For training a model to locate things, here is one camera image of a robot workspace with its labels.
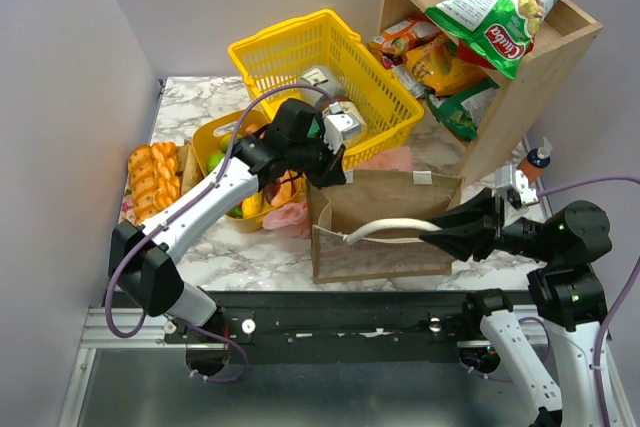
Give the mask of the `brown burlap tote bag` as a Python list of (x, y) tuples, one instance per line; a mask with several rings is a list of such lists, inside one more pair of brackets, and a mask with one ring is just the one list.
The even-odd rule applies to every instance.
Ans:
[(431, 171), (345, 173), (344, 185), (306, 188), (316, 284), (447, 275), (453, 257), (420, 239), (460, 203), (462, 180)]

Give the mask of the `green Chuba chips bag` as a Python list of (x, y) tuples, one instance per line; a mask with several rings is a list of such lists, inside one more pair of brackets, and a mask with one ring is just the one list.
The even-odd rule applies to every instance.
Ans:
[(464, 42), (513, 80), (557, 1), (443, 0), (427, 8), (425, 14), (440, 29)]

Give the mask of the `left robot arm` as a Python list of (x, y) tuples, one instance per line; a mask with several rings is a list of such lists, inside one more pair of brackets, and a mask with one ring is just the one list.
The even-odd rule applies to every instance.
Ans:
[(186, 195), (140, 226), (124, 221), (114, 229), (108, 289), (120, 289), (150, 317), (167, 315), (220, 332), (219, 304), (184, 281), (177, 262), (211, 225), (288, 172), (318, 188), (344, 184), (345, 142), (359, 132), (358, 121), (337, 103), (320, 112), (285, 100), (271, 123), (231, 144)]

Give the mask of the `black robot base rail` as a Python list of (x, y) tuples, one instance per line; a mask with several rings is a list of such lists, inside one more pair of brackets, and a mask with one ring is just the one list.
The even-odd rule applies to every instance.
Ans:
[(464, 314), (463, 292), (217, 292), (226, 332), (251, 365), (478, 359), (496, 345)]

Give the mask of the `pink plastic grocery bag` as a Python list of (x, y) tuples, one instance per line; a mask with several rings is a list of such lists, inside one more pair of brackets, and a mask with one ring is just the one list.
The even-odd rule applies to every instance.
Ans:
[[(400, 171), (413, 170), (413, 156), (408, 146), (381, 151), (369, 160), (354, 166), (355, 170)], [(292, 202), (268, 213), (262, 222), (268, 231), (280, 231), (286, 235), (307, 238), (310, 235), (310, 221), (307, 202)]]

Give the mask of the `braided toy bread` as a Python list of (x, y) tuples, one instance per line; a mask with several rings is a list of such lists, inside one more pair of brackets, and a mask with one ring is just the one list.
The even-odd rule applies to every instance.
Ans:
[(153, 203), (158, 210), (162, 210), (173, 204), (180, 196), (177, 147), (173, 142), (154, 143), (151, 145), (151, 157), (156, 185)]

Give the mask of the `red snack bag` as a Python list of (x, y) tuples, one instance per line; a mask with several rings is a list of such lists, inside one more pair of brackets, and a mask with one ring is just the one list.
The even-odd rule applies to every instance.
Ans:
[(478, 67), (491, 70), (495, 69), (495, 67), (486, 58), (473, 51), (463, 40), (460, 40), (457, 45), (456, 56), (460, 60), (474, 64)]

